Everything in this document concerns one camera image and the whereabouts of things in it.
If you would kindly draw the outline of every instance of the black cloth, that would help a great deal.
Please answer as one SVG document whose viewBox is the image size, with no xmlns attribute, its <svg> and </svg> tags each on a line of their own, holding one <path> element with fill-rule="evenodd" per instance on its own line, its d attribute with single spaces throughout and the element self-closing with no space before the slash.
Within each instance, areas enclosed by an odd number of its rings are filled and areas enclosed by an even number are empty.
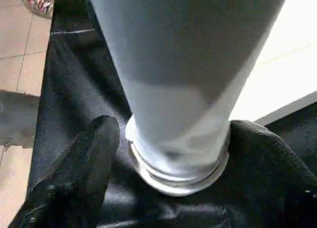
<svg viewBox="0 0 317 228">
<path fill-rule="evenodd" d="M 317 174 L 317 102 L 267 125 Z"/>
<path fill-rule="evenodd" d="M 182 198 L 149 187 L 129 160 L 124 130 L 131 112 L 106 43 L 82 0 L 56 0 L 29 191 L 74 136 L 102 114 L 118 120 L 120 142 L 101 227 L 291 227 L 290 221 L 310 227 L 298 207 L 307 216 L 312 212 L 315 175 L 280 137 L 251 122 L 232 122 L 229 161 L 211 187 Z"/>
</svg>

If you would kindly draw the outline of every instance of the black glove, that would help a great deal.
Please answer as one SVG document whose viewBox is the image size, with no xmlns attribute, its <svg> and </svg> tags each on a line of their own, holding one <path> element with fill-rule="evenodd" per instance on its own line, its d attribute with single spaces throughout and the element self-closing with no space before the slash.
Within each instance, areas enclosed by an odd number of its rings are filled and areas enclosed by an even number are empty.
<svg viewBox="0 0 317 228">
<path fill-rule="evenodd" d="M 118 144 L 116 119 L 93 120 L 30 191 L 9 228 L 96 227 Z"/>
</svg>

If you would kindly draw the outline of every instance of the patterned shoe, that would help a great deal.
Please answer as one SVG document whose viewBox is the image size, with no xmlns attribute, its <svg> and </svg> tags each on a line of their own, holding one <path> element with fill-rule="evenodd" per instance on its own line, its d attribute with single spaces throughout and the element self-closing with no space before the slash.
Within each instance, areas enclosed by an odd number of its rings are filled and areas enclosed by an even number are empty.
<svg viewBox="0 0 317 228">
<path fill-rule="evenodd" d="M 33 13 L 45 18 L 52 18 L 54 0 L 22 0 L 24 5 Z"/>
</svg>

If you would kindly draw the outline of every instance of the tiled floor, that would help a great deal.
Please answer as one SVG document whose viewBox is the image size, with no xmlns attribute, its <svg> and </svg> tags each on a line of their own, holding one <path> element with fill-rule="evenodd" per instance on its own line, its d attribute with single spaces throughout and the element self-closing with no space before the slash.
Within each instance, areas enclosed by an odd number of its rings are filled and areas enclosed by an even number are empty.
<svg viewBox="0 0 317 228">
<path fill-rule="evenodd" d="M 21 0 L 0 0 L 0 90 L 41 94 L 51 21 L 33 15 Z M 0 228 L 24 201 L 32 148 L 0 146 Z"/>
</svg>

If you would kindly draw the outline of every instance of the tile grout line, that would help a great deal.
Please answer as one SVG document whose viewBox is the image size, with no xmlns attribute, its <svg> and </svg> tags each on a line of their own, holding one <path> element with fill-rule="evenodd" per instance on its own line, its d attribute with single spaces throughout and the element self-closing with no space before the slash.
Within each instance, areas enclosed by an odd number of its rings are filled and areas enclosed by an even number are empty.
<svg viewBox="0 0 317 228">
<path fill-rule="evenodd" d="M 5 146 L 2 147 L 2 151 L 1 151 L 1 156 L 0 156 L 0 168 L 1 168 L 1 165 L 2 165 L 2 159 L 3 159 L 3 154 L 5 152 Z"/>
<path fill-rule="evenodd" d="M 20 77 L 21 77 L 21 73 L 22 73 L 22 67 L 23 67 L 23 63 L 24 63 L 24 57 L 25 57 L 26 47 L 28 46 L 28 41 L 29 41 L 31 26 L 32 26 L 32 23 L 33 23 L 33 16 L 34 16 L 34 14 L 32 14 L 32 17 L 31 17 L 31 23 L 30 23 L 30 27 L 29 27 L 28 37 L 27 37 L 27 39 L 26 39 L 25 48 L 24 48 L 24 54 L 23 54 L 22 63 L 21 63 L 21 67 L 20 67 L 20 73 L 19 73 L 18 83 L 16 84 L 16 89 L 15 89 L 16 92 L 18 91 L 18 87 L 19 87 L 19 83 L 20 83 Z"/>
<path fill-rule="evenodd" d="M 19 57 L 19 56 L 28 56 L 28 55 L 34 55 L 34 54 L 39 54 L 39 53 L 44 53 L 46 51 L 38 51 L 38 52 L 32 52 L 32 53 L 25 53 L 23 55 L 16 55 L 16 56 L 8 56 L 8 57 L 3 57 L 3 58 L 0 58 L 0 60 L 2 59 L 6 59 L 6 58 L 14 58 L 14 57 Z"/>
</svg>

